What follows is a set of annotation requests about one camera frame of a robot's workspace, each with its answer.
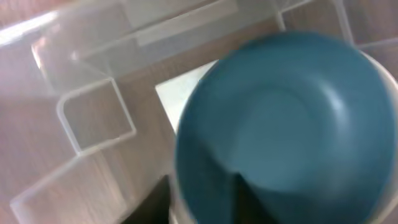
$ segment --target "blue bowl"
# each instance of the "blue bowl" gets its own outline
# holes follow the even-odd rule
[[[394,124],[358,51],[303,32],[253,41],[188,101],[176,150],[182,197],[199,223],[232,223],[239,173],[279,223],[362,223],[389,179]]]

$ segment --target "blue plate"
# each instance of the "blue plate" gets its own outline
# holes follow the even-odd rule
[[[280,223],[362,223],[389,177],[394,121],[358,51],[311,33],[256,40],[190,97],[177,137],[182,196],[199,223],[232,223],[240,173]]]

